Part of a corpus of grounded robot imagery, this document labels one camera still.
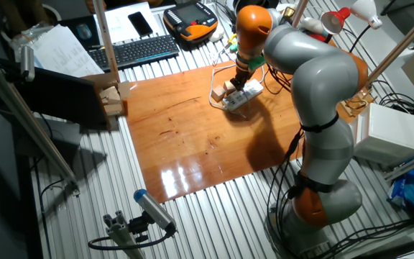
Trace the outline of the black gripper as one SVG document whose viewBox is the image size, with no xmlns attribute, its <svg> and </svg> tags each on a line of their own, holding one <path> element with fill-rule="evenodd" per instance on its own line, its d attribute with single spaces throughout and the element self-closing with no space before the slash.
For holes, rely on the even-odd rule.
<svg viewBox="0 0 414 259">
<path fill-rule="evenodd" d="M 236 75 L 230 80 L 230 82 L 237 91 L 242 91 L 252 75 L 253 73 L 250 73 L 248 69 L 243 70 L 240 67 L 236 67 Z"/>
</svg>

